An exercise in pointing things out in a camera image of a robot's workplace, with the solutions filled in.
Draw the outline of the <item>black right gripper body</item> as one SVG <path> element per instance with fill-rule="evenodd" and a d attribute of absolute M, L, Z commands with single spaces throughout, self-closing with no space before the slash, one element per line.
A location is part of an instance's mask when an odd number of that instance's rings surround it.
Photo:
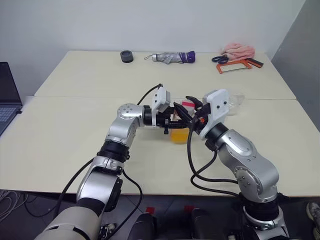
<path fill-rule="evenodd" d="M 206 135 L 212 128 L 209 118 L 211 116 L 211 105 L 204 104 L 197 109 L 197 134 L 200 135 L 201 131 L 204 130 L 204 135 Z"/>

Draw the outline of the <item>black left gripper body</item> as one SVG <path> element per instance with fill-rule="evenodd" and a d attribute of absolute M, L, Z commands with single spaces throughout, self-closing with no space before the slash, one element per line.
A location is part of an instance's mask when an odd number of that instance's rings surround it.
<path fill-rule="evenodd" d="M 157 114 L 157 126 L 163 128 L 163 133 L 165 135 L 169 134 L 169 126 L 171 122 L 171 117 L 174 114 L 175 108 L 169 106 L 164 112 L 158 112 Z"/>

